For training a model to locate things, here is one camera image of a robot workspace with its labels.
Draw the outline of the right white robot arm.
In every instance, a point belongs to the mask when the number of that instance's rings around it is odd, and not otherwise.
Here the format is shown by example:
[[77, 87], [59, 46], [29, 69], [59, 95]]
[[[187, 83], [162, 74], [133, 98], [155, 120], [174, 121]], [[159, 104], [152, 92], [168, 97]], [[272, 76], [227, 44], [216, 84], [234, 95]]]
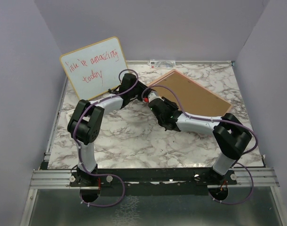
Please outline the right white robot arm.
[[221, 153], [209, 172], [209, 179], [220, 184], [227, 171], [240, 159], [249, 144], [252, 133], [231, 113], [223, 117], [205, 117], [183, 113], [176, 103], [163, 97], [147, 97], [148, 107], [165, 130], [195, 132], [213, 135]]

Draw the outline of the pink wooden photo frame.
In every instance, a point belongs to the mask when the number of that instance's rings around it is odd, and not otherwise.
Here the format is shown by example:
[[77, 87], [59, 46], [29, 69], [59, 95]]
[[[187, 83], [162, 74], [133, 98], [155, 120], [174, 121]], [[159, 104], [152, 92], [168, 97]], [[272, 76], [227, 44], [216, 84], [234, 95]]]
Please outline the pink wooden photo frame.
[[171, 89], [187, 113], [200, 116], [224, 116], [232, 105], [214, 92], [185, 76], [176, 69], [148, 84]]

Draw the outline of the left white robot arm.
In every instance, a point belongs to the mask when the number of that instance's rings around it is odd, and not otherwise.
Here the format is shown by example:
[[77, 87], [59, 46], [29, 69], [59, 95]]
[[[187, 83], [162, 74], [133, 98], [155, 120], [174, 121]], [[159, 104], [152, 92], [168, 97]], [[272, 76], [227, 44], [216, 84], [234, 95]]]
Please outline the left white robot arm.
[[138, 73], [131, 69], [121, 71], [119, 79], [120, 85], [108, 96], [96, 101], [80, 100], [67, 126], [78, 149], [78, 169], [82, 171], [80, 179], [87, 186], [93, 185], [97, 179], [94, 141], [99, 135], [103, 117], [135, 99], [141, 99], [140, 95], [147, 87], [139, 81]]

